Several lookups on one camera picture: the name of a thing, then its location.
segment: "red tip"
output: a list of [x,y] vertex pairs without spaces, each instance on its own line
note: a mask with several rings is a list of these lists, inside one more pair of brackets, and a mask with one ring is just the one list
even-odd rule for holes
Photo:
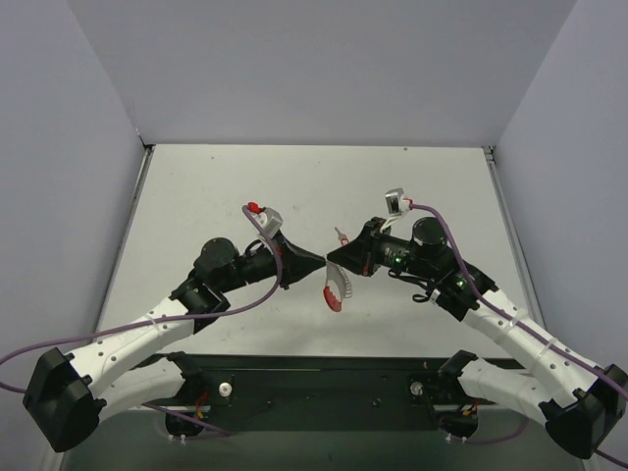
[[257,203],[253,203],[252,201],[251,201],[250,203],[248,203],[248,206],[247,206],[247,207],[248,207],[248,210],[249,210],[251,213],[254,213],[254,214],[259,214],[259,213],[261,213],[261,212],[262,212],[262,210],[261,210],[261,209],[260,209],[260,207],[259,207],[259,204],[257,204]]
[[323,289],[323,297],[325,297],[325,302],[327,302],[327,305],[330,306],[330,309],[334,312],[340,312],[342,310],[342,302],[334,296],[330,287]]

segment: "wall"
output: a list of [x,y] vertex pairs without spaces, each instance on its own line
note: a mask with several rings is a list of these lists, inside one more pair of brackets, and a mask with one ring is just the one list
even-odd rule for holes
[[[553,333],[628,369],[628,3],[580,0],[497,145]],[[628,420],[602,449],[628,461]]]
[[494,144],[574,0],[69,0],[146,142]]
[[[63,0],[0,9],[0,349],[93,328],[143,149]],[[36,355],[0,370],[25,386]],[[0,392],[3,470],[38,469],[45,440]]]

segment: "white work surface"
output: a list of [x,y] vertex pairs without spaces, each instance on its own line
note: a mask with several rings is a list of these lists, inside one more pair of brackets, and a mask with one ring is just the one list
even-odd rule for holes
[[[324,256],[339,246],[334,226],[357,236],[371,217],[387,216],[384,193],[399,186],[441,211],[465,260],[524,305],[481,149],[157,145],[99,329],[128,323],[169,295],[210,238],[229,238],[242,252],[255,238],[240,212],[248,201],[279,211],[284,235]],[[392,234],[409,238],[412,223],[423,216],[411,212]],[[390,279],[386,269],[373,278],[350,276],[353,298],[341,313],[325,304],[322,269],[165,351],[448,357],[466,349],[508,356],[439,307],[412,302],[418,287]],[[240,307],[273,281],[227,298]]]

